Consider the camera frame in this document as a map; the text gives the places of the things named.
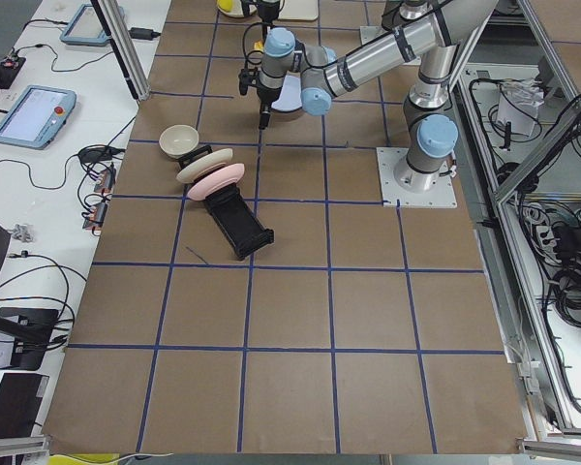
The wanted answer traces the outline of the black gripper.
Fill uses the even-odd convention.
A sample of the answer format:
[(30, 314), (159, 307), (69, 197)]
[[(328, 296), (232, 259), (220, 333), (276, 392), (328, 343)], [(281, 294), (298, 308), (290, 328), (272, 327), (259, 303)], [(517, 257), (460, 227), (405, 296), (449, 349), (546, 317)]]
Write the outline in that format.
[(281, 92), (281, 84), (271, 87), (260, 80), (257, 82), (257, 95), (260, 99), (259, 129), (266, 129), (269, 126), (272, 104), (280, 98)]

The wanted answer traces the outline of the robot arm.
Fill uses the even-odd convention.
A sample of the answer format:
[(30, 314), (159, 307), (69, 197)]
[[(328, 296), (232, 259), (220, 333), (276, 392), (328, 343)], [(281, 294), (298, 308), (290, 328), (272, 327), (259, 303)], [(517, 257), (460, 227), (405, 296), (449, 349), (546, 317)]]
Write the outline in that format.
[(257, 0), (257, 13), (260, 20), (266, 24), (272, 24), (279, 18), (282, 10), (281, 0)]
[(264, 130), (289, 73), (300, 76), (303, 110), (323, 116), (335, 98), (419, 59), (417, 80), (404, 105), (411, 146), (393, 174), (403, 189), (427, 192), (458, 139), (457, 126), (442, 113), (456, 48), (491, 16), (496, 5), (494, 1), (405, 1), (395, 8), (390, 27), (341, 57), (326, 46), (299, 42), (284, 27), (273, 27), (265, 35), (260, 66), (243, 72), (240, 92), (256, 87), (259, 127)]

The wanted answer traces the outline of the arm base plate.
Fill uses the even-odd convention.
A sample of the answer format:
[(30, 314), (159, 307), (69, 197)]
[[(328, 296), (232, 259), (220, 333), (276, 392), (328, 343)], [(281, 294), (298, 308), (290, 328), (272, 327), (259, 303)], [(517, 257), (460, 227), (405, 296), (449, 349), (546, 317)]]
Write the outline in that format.
[(406, 147), (378, 147), (377, 165), (386, 207), (452, 209), (457, 207), (452, 176), (446, 160), (433, 173), (414, 171)]

